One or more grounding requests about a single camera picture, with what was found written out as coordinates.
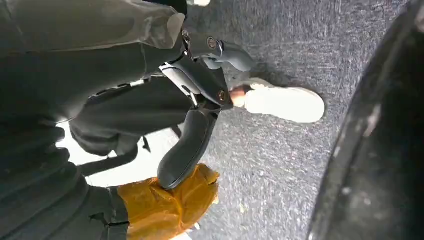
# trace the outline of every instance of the foot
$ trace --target foot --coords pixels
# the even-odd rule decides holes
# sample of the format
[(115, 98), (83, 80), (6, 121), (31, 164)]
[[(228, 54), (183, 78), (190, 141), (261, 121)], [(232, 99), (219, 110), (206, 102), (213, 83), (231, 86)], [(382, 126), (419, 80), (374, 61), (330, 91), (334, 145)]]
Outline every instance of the foot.
[(238, 87), (231, 92), (231, 99), (234, 106), (244, 106), (252, 114), (273, 115), (296, 123), (314, 123), (324, 115), (323, 99), (311, 90), (277, 87), (260, 78), (250, 78), (243, 85), (251, 89), (242, 94)]
[(188, 5), (206, 7), (211, 3), (211, 0), (187, 0)]

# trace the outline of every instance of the orange fabric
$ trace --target orange fabric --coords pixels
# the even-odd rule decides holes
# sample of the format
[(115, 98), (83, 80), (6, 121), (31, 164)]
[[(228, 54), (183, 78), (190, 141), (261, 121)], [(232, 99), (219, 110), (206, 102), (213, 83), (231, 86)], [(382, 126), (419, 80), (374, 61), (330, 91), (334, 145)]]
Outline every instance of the orange fabric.
[(128, 240), (169, 240), (193, 226), (214, 202), (219, 173), (204, 164), (179, 186), (164, 190), (158, 179), (122, 185), (118, 194), (128, 211)]

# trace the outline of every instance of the shoe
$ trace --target shoe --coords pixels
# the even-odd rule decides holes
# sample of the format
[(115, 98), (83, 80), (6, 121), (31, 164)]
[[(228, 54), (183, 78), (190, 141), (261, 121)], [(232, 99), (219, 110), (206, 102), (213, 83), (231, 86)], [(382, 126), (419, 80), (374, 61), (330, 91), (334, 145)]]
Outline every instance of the shoe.
[(302, 87), (277, 87), (261, 78), (242, 83), (251, 90), (245, 94), (244, 108), (252, 114), (273, 115), (296, 123), (319, 121), (325, 111), (323, 99)]
[(211, 3), (211, 0), (187, 0), (188, 5), (206, 7)]

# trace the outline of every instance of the trouser leg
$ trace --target trouser leg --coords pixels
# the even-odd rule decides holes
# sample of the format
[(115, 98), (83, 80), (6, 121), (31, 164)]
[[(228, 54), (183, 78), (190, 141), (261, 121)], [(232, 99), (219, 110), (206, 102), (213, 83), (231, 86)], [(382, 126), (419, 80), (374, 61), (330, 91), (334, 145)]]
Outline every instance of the trouser leg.
[(142, 136), (182, 123), (191, 102), (169, 79), (155, 78), (135, 87), (92, 97), (69, 125), (88, 153), (123, 155)]

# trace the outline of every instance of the black pants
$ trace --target black pants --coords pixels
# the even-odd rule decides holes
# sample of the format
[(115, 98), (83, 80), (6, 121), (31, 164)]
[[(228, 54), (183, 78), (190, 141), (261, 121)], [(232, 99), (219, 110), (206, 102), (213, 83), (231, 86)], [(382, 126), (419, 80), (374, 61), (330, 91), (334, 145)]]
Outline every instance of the black pants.
[(182, 123), (190, 107), (189, 98), (168, 78), (154, 78), (90, 98), (69, 126), (86, 152), (106, 156), (115, 151), (120, 156), (142, 136)]

